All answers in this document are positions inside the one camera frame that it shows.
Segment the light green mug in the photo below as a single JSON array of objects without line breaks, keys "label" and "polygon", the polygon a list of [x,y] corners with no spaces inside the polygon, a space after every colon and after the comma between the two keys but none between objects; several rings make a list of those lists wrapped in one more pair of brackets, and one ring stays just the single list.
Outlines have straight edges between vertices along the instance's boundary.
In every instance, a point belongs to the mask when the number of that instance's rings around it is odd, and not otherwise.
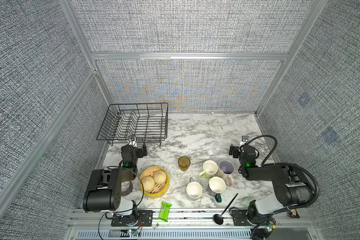
[{"label": "light green mug", "polygon": [[203,171],[200,172],[199,177],[201,179],[211,179],[218,171],[218,165],[212,160],[205,161],[203,163]]}]

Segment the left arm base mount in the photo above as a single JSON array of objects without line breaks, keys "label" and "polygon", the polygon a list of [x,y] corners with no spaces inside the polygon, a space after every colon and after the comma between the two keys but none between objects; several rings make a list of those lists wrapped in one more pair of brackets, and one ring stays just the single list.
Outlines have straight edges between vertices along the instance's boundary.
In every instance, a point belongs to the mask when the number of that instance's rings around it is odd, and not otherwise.
[{"label": "left arm base mount", "polygon": [[152,210],[139,210],[135,201],[120,204],[113,213],[112,227],[151,227],[153,221]]}]

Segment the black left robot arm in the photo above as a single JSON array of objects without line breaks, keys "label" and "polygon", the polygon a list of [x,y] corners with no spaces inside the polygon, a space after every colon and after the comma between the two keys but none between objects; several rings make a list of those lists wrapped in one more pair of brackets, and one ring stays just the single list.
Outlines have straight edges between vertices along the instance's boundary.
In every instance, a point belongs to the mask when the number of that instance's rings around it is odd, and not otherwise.
[{"label": "black left robot arm", "polygon": [[138,214],[138,204],[125,197],[133,189],[132,181],[139,179],[137,161],[147,155],[146,144],[141,148],[125,145],[121,154],[118,166],[92,171],[83,199],[85,212],[112,211],[118,216]]}]

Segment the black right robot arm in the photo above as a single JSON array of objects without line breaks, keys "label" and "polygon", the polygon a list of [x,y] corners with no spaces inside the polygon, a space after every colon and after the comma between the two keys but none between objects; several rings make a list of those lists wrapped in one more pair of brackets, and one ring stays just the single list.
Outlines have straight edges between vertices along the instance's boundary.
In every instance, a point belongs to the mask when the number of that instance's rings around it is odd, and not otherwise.
[{"label": "black right robot arm", "polygon": [[272,182],[283,207],[305,208],[319,197],[319,184],[306,169],[290,163],[256,165],[258,151],[249,145],[230,145],[229,155],[240,162],[239,173],[248,181]]}]

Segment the black wire dish rack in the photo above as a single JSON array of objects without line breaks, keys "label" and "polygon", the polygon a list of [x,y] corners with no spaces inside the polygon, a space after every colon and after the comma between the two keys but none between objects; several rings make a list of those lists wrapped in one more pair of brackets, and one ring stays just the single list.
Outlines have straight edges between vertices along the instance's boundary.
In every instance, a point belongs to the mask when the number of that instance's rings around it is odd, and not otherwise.
[{"label": "black wire dish rack", "polygon": [[131,136],[138,143],[161,143],[168,136],[168,103],[109,105],[97,140],[127,144]]}]

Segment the grey mug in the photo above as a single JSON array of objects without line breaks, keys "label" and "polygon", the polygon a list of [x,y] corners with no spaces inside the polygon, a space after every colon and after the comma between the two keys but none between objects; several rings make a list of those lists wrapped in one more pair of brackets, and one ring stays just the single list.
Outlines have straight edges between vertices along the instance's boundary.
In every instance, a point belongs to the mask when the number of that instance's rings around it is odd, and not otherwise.
[{"label": "grey mug", "polygon": [[186,192],[190,199],[197,200],[202,196],[203,188],[198,182],[195,182],[193,178],[190,178],[190,182],[186,187]]}]

